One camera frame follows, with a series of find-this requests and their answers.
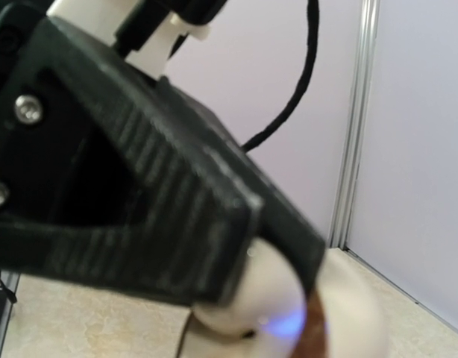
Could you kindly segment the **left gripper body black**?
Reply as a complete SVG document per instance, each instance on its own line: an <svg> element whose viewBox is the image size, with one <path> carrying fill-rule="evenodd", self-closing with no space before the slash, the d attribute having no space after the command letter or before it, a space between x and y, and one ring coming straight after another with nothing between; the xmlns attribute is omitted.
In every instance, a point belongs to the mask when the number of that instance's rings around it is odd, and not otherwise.
<svg viewBox="0 0 458 358"><path fill-rule="evenodd" d="M49 1L0 1L0 94L49 5ZM14 128L24 127L17 124L13 105L10 120L5 117L0 119L0 152Z"/></svg>

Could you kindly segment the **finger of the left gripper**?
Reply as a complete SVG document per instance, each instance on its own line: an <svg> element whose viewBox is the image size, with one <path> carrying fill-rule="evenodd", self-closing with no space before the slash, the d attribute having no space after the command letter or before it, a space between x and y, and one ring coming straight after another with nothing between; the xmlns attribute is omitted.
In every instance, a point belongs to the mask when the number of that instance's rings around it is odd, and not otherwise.
<svg viewBox="0 0 458 358"><path fill-rule="evenodd" d="M324 240L196 100L68 22L35 27L0 94L0 269L223 304L257 237L310 292Z"/></svg>

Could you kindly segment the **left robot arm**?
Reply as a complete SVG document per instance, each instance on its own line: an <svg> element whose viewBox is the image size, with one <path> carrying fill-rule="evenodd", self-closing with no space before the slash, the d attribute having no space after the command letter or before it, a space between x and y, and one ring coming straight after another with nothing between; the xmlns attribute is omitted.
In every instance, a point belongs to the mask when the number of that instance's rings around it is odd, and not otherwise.
<svg viewBox="0 0 458 358"><path fill-rule="evenodd" d="M0 1L0 269L229 304L269 245L305 294L324 240L160 69L222 1Z"/></svg>

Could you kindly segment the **white earbud charging case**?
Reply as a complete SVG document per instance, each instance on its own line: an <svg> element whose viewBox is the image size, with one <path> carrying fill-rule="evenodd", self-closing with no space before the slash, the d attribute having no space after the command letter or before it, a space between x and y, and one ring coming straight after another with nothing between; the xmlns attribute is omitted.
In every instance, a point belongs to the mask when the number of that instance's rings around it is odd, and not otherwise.
<svg viewBox="0 0 458 358"><path fill-rule="evenodd" d="M387 357L389 334L364 277L325 252L315 288L306 293L273 245L255 239L230 303L196 304L177 357Z"/></svg>

